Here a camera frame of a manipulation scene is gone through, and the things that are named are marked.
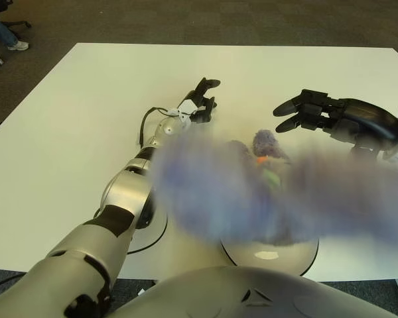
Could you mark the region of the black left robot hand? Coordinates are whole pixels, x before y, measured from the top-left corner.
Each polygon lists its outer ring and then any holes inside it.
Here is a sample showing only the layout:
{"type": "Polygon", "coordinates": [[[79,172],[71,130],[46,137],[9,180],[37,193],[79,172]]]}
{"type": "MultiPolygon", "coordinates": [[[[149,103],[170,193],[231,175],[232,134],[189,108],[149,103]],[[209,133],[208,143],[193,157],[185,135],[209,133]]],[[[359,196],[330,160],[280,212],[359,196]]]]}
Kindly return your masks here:
{"type": "Polygon", "coordinates": [[[212,111],[217,106],[215,97],[207,98],[205,93],[212,88],[218,87],[221,81],[218,79],[202,78],[195,90],[190,91],[184,100],[190,100],[198,108],[198,110],[190,115],[193,123],[208,123],[212,118],[212,111]]]}

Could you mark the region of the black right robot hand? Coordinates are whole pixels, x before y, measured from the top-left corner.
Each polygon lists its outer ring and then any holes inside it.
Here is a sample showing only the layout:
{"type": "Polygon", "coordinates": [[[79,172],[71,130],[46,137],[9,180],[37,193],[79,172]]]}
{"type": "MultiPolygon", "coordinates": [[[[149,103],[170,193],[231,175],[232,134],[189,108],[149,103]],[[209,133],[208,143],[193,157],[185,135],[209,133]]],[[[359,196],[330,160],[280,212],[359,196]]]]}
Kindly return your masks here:
{"type": "Polygon", "coordinates": [[[331,138],[366,149],[377,156],[398,159],[398,116],[359,99],[333,99],[327,93],[304,89],[273,110],[276,117],[289,116],[276,127],[285,133],[298,127],[320,129],[331,138]]]}

